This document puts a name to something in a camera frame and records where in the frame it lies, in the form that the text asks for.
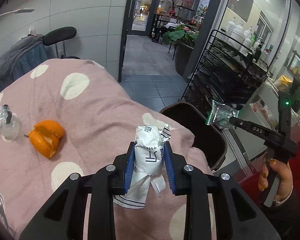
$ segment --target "human hand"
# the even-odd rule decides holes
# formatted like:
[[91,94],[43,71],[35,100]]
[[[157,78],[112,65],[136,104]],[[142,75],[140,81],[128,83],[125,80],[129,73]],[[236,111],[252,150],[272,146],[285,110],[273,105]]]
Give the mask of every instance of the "human hand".
[[[260,177],[258,182],[258,188],[261,192],[264,191],[269,186],[267,180],[269,175],[269,170],[267,168],[266,163],[267,163],[267,154],[263,156],[262,169],[260,172]],[[290,165],[289,163],[285,164],[275,159],[271,159],[269,161],[269,164],[270,167],[274,171],[276,171],[281,177],[278,192],[274,197],[274,200],[281,202],[289,196],[293,186],[293,177],[292,177]]]

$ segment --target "silver screw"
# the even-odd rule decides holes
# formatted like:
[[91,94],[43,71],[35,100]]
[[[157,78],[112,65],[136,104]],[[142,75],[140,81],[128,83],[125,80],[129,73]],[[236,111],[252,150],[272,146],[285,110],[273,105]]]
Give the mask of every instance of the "silver screw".
[[229,180],[230,179],[230,175],[228,173],[222,173],[221,174],[221,179],[223,179],[223,180]]
[[115,166],[114,165],[108,165],[108,166],[106,166],[106,170],[107,171],[114,171],[115,170]]
[[76,180],[76,179],[78,179],[79,178],[79,174],[78,173],[72,173],[71,175],[70,175],[70,179],[71,180]]
[[183,168],[184,168],[186,171],[193,171],[193,166],[191,166],[191,165],[185,165]]

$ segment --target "bed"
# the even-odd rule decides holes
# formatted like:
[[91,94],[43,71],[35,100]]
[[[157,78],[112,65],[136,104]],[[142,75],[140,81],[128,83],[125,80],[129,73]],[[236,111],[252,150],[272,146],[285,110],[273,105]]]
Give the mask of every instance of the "bed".
[[[212,174],[203,152],[192,147],[190,130],[131,100],[94,61],[47,60],[4,89],[0,93],[0,106],[3,104],[21,122],[14,141],[0,135],[0,221],[15,239],[71,173],[96,173],[125,153],[137,126],[169,124],[172,150]],[[46,119],[58,121],[66,131],[51,159],[36,152],[24,136]],[[165,170],[163,175],[167,183]],[[186,197],[172,195],[168,183],[161,198],[149,189],[143,209],[114,204],[116,237],[183,239],[185,204]]]

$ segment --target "black bottle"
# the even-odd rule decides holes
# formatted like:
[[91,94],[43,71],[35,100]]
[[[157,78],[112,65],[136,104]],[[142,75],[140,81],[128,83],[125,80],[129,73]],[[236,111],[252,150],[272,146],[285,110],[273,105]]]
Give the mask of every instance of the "black bottle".
[[262,48],[262,44],[259,44],[258,48],[256,49],[256,53],[254,54],[254,59],[256,60],[256,63],[260,59],[262,53],[261,48]]

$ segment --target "large plant pot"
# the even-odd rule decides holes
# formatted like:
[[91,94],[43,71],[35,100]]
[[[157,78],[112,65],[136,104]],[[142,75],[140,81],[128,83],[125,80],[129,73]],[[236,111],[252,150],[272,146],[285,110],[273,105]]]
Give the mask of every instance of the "large plant pot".
[[192,50],[193,48],[183,43],[179,42],[177,44],[176,54],[174,57],[174,65],[176,67],[177,73],[180,76],[183,76],[183,73],[185,72]]
[[192,147],[204,152],[211,170],[220,168],[226,159],[226,139],[214,126],[206,125],[206,118],[195,106],[180,101],[161,109],[160,113],[188,128],[195,136]]

